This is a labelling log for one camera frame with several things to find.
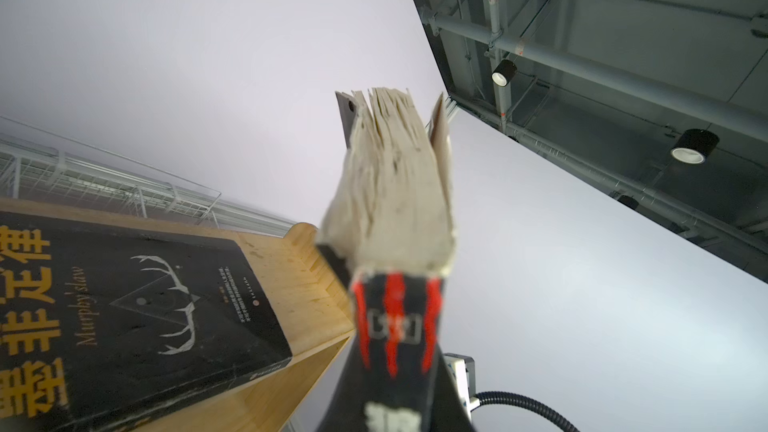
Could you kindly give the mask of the black wolf cover book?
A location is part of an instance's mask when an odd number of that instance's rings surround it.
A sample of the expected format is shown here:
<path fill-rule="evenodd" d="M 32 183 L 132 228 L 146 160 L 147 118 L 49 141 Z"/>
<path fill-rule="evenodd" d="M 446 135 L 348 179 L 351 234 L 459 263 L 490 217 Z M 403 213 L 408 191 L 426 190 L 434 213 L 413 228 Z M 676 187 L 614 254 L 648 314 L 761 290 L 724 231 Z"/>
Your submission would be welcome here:
<path fill-rule="evenodd" d="M 336 96 L 346 155 L 315 246 L 345 287 L 356 335 L 322 431 L 469 431 L 439 346 L 456 255 L 443 99 L 423 120 L 396 89 Z"/>

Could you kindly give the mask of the black Murphy's law book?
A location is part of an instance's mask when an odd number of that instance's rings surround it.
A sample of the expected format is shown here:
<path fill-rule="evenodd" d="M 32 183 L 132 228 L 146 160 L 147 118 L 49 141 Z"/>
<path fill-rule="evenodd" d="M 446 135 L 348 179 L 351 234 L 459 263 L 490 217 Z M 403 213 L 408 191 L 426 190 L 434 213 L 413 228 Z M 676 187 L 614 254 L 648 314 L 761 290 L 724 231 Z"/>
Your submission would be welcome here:
<path fill-rule="evenodd" d="M 291 358 L 233 240 L 1 216 L 5 431 L 126 431 Z"/>

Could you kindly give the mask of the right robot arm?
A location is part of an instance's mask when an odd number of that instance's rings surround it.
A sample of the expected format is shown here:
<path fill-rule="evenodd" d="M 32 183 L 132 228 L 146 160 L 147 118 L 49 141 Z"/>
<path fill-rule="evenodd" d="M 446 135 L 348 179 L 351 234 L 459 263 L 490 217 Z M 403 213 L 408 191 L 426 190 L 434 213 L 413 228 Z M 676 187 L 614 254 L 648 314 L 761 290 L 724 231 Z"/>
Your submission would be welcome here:
<path fill-rule="evenodd" d="M 470 399 L 471 411 L 490 405 L 504 405 L 527 410 L 546 419 L 563 432 L 579 432 L 579 429 L 563 415 L 544 403 L 522 394 L 506 391 L 485 391 L 477 393 Z"/>

